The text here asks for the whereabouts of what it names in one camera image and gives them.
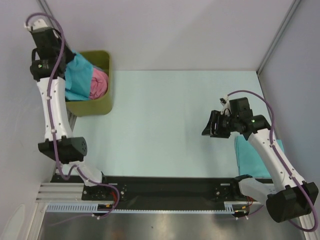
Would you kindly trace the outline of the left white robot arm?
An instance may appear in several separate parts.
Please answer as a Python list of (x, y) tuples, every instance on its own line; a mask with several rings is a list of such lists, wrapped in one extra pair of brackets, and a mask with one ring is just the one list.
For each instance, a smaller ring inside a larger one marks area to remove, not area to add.
[(65, 69), (74, 54), (66, 46), (62, 32), (52, 27), (31, 28), (35, 48), (31, 53), (30, 72), (41, 95), (45, 120), (44, 141), (38, 150), (55, 162), (64, 180), (76, 171), (84, 184), (93, 188), (100, 200), (110, 196), (111, 188), (103, 183), (103, 173), (85, 162), (86, 140), (73, 135), (65, 98)]

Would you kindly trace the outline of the cyan blue t shirt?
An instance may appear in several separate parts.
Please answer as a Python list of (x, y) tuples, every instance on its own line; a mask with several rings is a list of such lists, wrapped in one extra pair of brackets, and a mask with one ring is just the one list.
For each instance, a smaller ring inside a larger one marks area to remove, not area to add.
[(88, 101), (94, 65), (79, 52), (73, 53), (74, 59), (65, 69), (65, 98), (68, 101)]

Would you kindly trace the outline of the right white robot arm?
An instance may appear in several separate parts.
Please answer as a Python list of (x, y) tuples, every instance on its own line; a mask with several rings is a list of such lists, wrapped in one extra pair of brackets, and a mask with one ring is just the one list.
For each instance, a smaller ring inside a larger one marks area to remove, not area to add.
[(203, 136), (228, 139), (237, 132), (256, 150), (273, 182), (270, 188), (249, 175), (241, 175), (230, 188), (231, 196), (242, 201), (251, 197), (266, 206), (277, 223), (290, 221), (315, 212), (319, 189), (294, 170), (276, 142), (271, 125), (263, 115), (254, 115), (246, 97), (220, 99), (222, 110), (213, 110), (202, 131)]

